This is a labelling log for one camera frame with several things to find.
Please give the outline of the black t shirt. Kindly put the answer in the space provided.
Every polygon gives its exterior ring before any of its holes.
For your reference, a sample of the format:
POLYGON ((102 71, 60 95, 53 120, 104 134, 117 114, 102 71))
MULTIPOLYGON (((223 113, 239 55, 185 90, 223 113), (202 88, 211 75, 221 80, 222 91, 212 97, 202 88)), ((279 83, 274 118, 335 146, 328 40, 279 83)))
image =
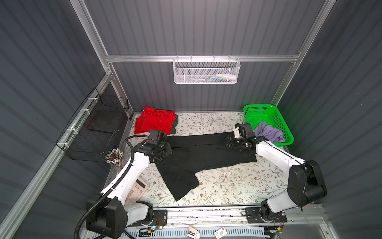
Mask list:
POLYGON ((198 172, 257 161, 253 151, 228 148, 228 136, 233 137, 234 132, 167 138, 172 154, 156 163, 156 167, 175 201, 199 186, 198 172))

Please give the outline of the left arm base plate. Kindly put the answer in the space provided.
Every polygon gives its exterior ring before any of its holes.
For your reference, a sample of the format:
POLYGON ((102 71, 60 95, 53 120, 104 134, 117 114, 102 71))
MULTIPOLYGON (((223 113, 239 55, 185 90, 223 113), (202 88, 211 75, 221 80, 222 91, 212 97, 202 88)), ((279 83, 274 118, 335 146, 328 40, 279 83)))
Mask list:
POLYGON ((168 210, 156 210, 154 209, 151 220, 138 221, 128 227, 149 227, 149 226, 166 226, 168 219, 168 210))

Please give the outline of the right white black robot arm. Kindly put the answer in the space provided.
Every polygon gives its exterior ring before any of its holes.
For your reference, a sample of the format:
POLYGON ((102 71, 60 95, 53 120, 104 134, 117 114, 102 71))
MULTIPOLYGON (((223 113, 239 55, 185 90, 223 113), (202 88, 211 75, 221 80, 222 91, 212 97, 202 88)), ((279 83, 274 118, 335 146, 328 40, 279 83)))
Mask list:
POLYGON ((256 136, 250 123, 234 126, 234 136, 225 140, 228 148, 255 151, 281 169, 287 177, 286 191, 262 202, 258 215, 264 222, 281 219, 285 210, 312 203, 327 196, 319 164, 303 160, 275 146, 263 136, 256 136))

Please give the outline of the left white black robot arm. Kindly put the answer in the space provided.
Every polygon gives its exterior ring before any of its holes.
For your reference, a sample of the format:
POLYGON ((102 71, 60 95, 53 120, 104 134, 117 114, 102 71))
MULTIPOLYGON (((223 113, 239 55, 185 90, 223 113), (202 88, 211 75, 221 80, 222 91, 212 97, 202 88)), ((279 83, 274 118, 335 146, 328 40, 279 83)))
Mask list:
POLYGON ((87 210, 75 227, 74 238, 80 237, 82 225, 98 238, 117 239, 125 229, 137 222, 149 224, 153 220, 153 205, 137 201, 125 205, 133 185, 151 163, 158 163, 172 154, 165 132, 152 129, 144 140, 133 146, 127 137, 125 142, 131 151, 130 159, 117 176, 100 193, 98 199, 87 201, 87 210))

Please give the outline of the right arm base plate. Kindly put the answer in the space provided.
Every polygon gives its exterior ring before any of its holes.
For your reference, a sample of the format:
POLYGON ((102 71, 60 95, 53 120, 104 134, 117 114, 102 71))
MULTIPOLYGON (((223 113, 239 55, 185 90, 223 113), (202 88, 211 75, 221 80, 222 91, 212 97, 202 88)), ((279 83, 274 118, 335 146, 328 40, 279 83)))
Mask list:
POLYGON ((241 212, 248 223, 286 223, 285 212, 274 213, 266 207, 247 207, 241 212))

